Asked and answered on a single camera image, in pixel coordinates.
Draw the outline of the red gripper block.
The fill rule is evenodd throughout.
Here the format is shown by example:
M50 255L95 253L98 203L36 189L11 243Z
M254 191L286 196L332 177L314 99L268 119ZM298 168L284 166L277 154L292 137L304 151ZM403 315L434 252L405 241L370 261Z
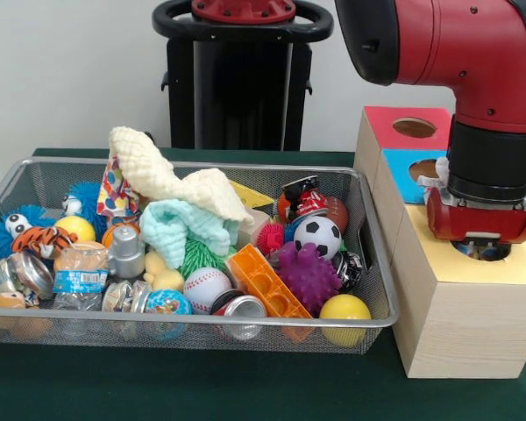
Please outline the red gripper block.
M488 243L483 259L499 259L493 243L521 244L526 241L526 197L516 204L478 203L454 196L448 189L433 188L426 202L428 224L434 236L449 241ZM479 258L473 242L464 244L464 254Z

